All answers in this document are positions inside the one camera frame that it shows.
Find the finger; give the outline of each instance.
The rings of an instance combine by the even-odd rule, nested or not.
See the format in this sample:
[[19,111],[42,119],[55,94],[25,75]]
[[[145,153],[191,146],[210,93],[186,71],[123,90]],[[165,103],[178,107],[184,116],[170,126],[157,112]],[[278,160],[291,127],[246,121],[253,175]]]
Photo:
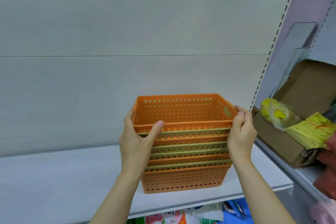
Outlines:
[[161,132],[163,126],[164,126],[165,122],[162,120],[157,121],[151,131],[149,132],[148,136],[146,137],[147,140],[149,140],[152,144],[155,140],[155,138],[157,138],[158,134]]
[[235,106],[236,110],[238,112],[243,112],[244,113],[244,124],[253,124],[253,121],[252,121],[252,113],[248,110],[246,110],[245,108],[241,107],[241,106],[238,106],[236,105]]
[[238,112],[238,114],[233,118],[231,130],[240,131],[240,128],[244,122],[244,116],[244,112]]
[[125,128],[130,128],[133,127],[133,122],[132,122],[132,117],[133,117],[133,109],[130,109],[124,119],[124,124],[125,124]]

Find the white wall panel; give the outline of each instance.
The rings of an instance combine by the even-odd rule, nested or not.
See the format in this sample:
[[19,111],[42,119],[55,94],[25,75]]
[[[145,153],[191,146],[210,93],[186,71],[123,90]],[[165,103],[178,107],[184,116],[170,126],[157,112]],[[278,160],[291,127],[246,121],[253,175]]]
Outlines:
[[267,54],[290,0],[0,0],[0,56]]
[[2,58],[1,137],[122,128],[138,95],[219,93],[249,108],[267,55]]

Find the hand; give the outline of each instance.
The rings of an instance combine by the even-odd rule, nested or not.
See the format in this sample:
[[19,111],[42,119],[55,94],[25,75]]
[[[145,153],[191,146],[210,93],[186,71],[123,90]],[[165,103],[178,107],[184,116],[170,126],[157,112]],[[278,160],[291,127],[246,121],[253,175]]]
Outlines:
[[159,120],[154,124],[149,135],[142,138],[135,132],[132,116],[133,109],[130,109],[124,119],[124,131],[119,138],[121,172],[140,179],[151,155],[153,142],[165,123]]
[[252,114],[240,106],[235,106],[235,108],[238,114],[233,119],[227,146],[233,164],[251,162],[252,147],[257,136],[252,122]]

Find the white shelf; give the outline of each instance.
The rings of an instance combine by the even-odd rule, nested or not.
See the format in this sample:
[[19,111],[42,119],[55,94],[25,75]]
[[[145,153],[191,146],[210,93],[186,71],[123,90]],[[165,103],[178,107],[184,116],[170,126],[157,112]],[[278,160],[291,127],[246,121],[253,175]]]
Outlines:
[[[254,146],[252,160],[274,191],[293,182]],[[0,158],[1,223],[89,221],[121,169],[119,146]],[[145,194],[139,184],[130,217],[243,197],[232,167],[220,187]]]
[[292,176],[316,201],[329,201],[329,198],[314,187],[314,181],[321,175],[323,169],[320,166],[292,168],[287,162],[275,154],[262,141],[256,139],[258,145],[262,147],[289,175]]

